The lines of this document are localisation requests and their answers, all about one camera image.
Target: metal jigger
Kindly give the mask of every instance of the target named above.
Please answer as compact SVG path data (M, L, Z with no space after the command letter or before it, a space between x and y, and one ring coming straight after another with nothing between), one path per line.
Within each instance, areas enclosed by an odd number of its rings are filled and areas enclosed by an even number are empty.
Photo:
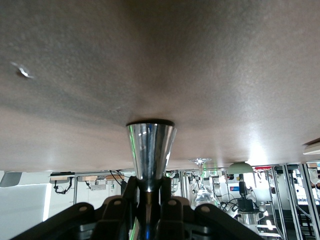
M137 209L139 239L155 238L155 228L160 218L159 189L177 132L174 125L167 120L140 121L127 125L140 190Z

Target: wine glass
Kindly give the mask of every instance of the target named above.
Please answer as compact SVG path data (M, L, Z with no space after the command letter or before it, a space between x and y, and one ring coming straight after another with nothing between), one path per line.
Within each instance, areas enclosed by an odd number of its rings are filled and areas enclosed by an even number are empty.
M194 158L190 159L189 161L195 163L199 167L200 174L199 189L196 193L196 196L192 200L191 208L194 210L201 204L213 204L216 207L220 208L220 202L215 199L212 189L209 186L205 186L202 176L204 164L207 161L211 161L211 158Z

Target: glassware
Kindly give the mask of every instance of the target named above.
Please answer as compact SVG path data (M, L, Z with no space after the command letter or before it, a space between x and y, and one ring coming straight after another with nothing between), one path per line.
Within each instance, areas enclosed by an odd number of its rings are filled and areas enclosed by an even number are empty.
M189 161L195 163L199 167L200 175L199 189L196 193L196 196L192 200L191 208L194 210L201 204L213 204L220 208L220 202L215 199L212 189L204 184L204 179L202 176L204 164L207 161L211 161L211 158L195 158L190 159Z

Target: light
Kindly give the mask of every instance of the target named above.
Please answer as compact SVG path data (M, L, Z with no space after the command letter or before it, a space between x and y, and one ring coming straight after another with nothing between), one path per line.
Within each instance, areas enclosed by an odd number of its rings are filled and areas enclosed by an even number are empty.
M44 208L43 208L43 218L42 220L45 221L49 217L49 209L50 209L50 199L51 199L51 183L46 185L45 189L45 198L44 198Z
M253 172L252 166L244 161L231 164L227 170L228 174L247 174Z
M267 220L267 221L266 221L266 225L268 226L268 229L269 229L269 230L274 229L273 226L272 226L272 224L271 224L271 221L270 221L270 220Z
M320 142L306 146L303 151L303 154L304 155L320 154Z

